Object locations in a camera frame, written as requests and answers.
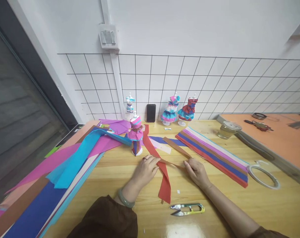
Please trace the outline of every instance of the tape roll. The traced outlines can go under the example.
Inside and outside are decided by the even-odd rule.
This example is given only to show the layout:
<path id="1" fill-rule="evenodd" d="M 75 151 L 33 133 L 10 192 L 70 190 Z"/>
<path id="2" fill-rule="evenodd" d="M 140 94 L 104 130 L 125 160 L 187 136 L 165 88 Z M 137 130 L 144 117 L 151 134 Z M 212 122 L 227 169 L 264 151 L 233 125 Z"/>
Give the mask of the tape roll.
<path id="1" fill-rule="evenodd" d="M 274 182 L 274 187 L 267 185 L 266 183 L 262 182 L 260 179 L 258 179 L 255 174 L 252 172 L 252 169 L 258 169 L 260 171 L 262 171 L 263 173 L 265 173 L 267 176 L 270 177 L 270 179 L 272 179 L 272 181 Z M 250 165 L 247 167 L 248 173 L 251 175 L 251 177 L 257 181 L 259 184 L 263 185 L 264 187 L 270 188 L 270 189 L 275 189 L 278 190 L 281 188 L 281 185 L 279 183 L 279 181 L 269 172 L 267 172 L 266 170 L 264 170 L 263 168 L 260 168 L 258 164 L 256 165 Z"/>
<path id="2" fill-rule="evenodd" d="M 256 119 L 258 119 L 258 120 L 264 120 L 265 118 L 266 118 L 266 115 L 264 115 L 264 114 L 262 114 L 262 113 L 254 113 L 253 115 L 252 115 L 252 117 L 254 117 L 254 118 L 256 118 Z"/>

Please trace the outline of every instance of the glass of tea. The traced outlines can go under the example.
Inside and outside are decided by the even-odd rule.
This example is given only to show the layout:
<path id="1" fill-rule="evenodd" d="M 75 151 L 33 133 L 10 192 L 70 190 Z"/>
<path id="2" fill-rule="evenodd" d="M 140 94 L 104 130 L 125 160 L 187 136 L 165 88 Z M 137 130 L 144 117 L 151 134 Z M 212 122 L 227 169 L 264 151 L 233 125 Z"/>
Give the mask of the glass of tea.
<path id="1" fill-rule="evenodd" d="M 239 126 L 237 123 L 224 121 L 218 132 L 218 136 L 222 139 L 229 139 L 231 136 L 236 134 L 241 129 L 242 127 Z"/>

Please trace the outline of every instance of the woman's left hand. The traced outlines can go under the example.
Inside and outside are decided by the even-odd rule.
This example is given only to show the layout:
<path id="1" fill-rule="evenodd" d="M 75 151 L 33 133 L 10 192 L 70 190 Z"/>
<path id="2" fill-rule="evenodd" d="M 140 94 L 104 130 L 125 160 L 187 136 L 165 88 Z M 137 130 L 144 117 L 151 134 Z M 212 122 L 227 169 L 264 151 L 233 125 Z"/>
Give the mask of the woman's left hand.
<path id="1" fill-rule="evenodd" d="M 142 159 L 139 165 L 136 167 L 131 182 L 133 182 L 139 190 L 147 185 L 156 174 L 159 169 L 156 163 L 160 161 L 160 158 L 155 158 L 152 155 L 147 155 Z"/>

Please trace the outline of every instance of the jade bangle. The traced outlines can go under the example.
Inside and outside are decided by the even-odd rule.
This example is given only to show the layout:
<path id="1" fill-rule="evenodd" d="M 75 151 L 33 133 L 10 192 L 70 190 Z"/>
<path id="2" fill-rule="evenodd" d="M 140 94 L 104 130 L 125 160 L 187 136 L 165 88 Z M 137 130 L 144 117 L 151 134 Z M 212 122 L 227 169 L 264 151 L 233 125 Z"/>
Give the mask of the jade bangle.
<path id="1" fill-rule="evenodd" d="M 118 190 L 118 197 L 124 206 L 129 207 L 129 208 L 134 207 L 135 202 L 133 202 L 133 203 L 128 202 L 127 199 L 125 199 L 125 197 L 122 195 L 122 188 Z"/>

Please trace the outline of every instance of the thread snips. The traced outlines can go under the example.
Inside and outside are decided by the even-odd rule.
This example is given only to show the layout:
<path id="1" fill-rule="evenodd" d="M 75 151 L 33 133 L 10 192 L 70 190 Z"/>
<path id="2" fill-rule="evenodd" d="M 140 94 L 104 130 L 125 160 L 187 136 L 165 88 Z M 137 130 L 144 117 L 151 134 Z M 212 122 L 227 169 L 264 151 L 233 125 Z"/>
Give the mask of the thread snips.
<path id="1" fill-rule="evenodd" d="M 193 206 L 199 206 L 199 211 L 194 211 L 192 209 Z M 181 208 L 184 208 L 184 207 L 188 207 L 190 211 L 189 212 L 182 212 Z M 200 203 L 176 204 L 176 205 L 170 206 L 170 208 L 177 210 L 176 212 L 173 212 L 171 215 L 178 216 L 178 217 L 205 212 L 204 206 Z"/>

